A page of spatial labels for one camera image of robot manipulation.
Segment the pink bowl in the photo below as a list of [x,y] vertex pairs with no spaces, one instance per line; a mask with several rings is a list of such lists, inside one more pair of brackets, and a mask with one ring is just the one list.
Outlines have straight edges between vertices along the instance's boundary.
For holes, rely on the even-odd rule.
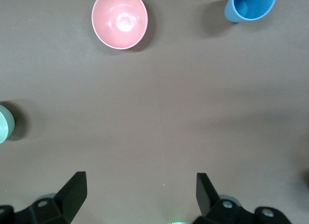
[[128,49],[144,36],[148,15],[141,0],[96,0],[92,26],[98,38],[114,49]]

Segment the mint green cup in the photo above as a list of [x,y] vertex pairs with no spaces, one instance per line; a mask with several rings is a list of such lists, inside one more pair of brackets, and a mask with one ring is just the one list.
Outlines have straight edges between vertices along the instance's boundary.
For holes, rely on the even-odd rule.
[[0,143],[3,143],[15,127],[15,120],[12,113],[6,108],[0,105]]

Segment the cup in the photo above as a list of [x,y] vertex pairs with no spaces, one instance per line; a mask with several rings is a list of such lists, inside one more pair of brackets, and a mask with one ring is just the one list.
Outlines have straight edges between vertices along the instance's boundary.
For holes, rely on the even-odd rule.
[[15,120],[12,113],[4,106],[0,105],[0,143],[4,142],[15,127]]
[[276,0],[228,0],[225,17],[233,23],[254,21],[266,16]]

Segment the blue cup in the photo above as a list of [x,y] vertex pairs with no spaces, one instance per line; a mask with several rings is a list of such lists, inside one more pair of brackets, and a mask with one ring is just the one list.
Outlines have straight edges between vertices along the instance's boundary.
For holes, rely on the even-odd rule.
[[266,16],[276,0],[228,0],[225,17],[233,23],[253,21]]
[[15,120],[12,113],[0,105],[0,143],[4,142],[13,132]]

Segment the turquoise cup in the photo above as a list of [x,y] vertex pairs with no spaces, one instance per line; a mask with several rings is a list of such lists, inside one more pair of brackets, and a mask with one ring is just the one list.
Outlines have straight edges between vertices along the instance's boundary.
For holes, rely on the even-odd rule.
[[266,16],[276,0],[228,0],[225,17],[233,23],[254,21]]
[[15,127],[15,120],[12,113],[6,108],[0,105],[0,143],[4,142]]

